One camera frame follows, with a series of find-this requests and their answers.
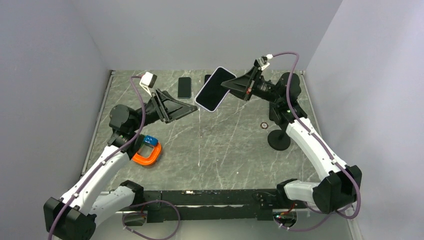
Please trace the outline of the blue phone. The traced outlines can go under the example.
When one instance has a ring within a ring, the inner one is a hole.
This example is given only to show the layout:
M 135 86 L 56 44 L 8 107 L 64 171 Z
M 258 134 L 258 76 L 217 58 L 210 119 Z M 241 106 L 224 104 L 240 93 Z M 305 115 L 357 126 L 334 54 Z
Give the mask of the blue phone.
M 184 76 L 178 79 L 177 97 L 179 99 L 190 99 L 192 97 L 192 79 Z

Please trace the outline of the black phone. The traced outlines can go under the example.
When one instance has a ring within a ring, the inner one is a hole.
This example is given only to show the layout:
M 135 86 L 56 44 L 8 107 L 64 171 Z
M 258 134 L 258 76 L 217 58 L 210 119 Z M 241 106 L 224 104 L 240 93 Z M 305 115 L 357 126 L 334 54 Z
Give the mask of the black phone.
M 221 84 L 235 78 L 236 75 L 226 68 L 217 67 L 195 96 L 194 102 L 208 112 L 215 112 L 230 91 Z

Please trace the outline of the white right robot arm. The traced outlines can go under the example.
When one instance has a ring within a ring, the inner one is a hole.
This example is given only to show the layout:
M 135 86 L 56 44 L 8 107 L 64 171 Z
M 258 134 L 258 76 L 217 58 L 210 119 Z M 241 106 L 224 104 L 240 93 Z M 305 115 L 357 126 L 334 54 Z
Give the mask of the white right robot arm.
M 362 202 L 362 171 L 337 156 L 317 133 L 297 101 L 302 91 L 299 77 L 290 71 L 274 84 L 264 79 L 264 69 L 265 65 L 256 60 L 247 73 L 226 80 L 221 86 L 241 100 L 249 101 L 256 96 L 269 102 L 270 119 L 280 129 L 268 134 L 268 144 L 283 151 L 294 141 L 320 179 L 319 182 L 306 182 L 292 178 L 279 183 L 276 203 L 282 208 L 288 208 L 294 202 L 312 203 L 323 214 L 356 204 L 356 210 L 350 216 L 356 217 Z

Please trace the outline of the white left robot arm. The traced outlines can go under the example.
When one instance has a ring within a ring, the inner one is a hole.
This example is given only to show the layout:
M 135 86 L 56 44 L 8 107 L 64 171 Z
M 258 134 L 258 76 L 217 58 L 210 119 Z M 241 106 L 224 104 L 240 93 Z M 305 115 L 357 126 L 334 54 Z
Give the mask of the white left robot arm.
M 122 182 L 108 195 L 101 196 L 101 192 L 145 143 L 141 134 L 144 126 L 156 121 L 168 124 L 197 110 L 197 106 L 159 89 L 139 109 L 114 106 L 109 112 L 112 135 L 100 157 L 71 189 L 58 199 L 50 197 L 43 206 L 48 239 L 89 240 L 115 212 L 126 207 L 139 209 L 146 200 L 144 188 L 131 180 Z

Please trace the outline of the blue toy brick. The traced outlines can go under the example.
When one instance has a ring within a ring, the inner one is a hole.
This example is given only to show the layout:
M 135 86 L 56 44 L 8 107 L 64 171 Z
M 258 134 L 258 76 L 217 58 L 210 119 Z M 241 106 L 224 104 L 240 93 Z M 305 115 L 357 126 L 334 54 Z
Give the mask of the blue toy brick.
M 143 143 L 147 146 L 154 148 L 155 146 L 158 145 L 159 141 L 155 137 L 152 137 L 150 135 L 145 135 L 144 138 L 143 138 Z

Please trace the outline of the black microphone stand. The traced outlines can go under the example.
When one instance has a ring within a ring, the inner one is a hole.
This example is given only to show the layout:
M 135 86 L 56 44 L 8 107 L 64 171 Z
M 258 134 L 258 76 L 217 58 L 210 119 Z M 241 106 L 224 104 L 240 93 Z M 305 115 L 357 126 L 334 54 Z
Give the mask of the black microphone stand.
M 277 107 L 269 104 L 269 120 L 274 122 L 279 129 L 272 130 L 267 136 L 267 142 L 271 148 L 277 151 L 286 150 L 291 144 L 291 138 L 286 133 L 287 127 L 294 122 L 294 116 L 288 107 Z

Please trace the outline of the round poker chip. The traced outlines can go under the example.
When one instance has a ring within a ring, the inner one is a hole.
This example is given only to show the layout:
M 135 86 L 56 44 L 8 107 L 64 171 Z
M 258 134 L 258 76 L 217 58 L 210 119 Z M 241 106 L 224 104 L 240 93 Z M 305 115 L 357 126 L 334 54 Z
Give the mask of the round poker chip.
M 262 123 L 260 124 L 260 127 L 261 127 L 262 129 L 267 129 L 267 128 L 269 127 L 269 125 L 268 125 L 266 122 L 262 122 Z

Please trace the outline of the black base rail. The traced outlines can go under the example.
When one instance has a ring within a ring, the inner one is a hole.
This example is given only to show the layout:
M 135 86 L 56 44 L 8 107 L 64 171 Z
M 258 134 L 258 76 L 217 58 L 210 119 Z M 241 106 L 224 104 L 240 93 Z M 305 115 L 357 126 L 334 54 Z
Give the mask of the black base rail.
M 282 199 L 276 189 L 146 190 L 125 212 L 146 213 L 148 223 L 191 220 L 256 219 L 271 221 L 283 212 L 306 206 Z

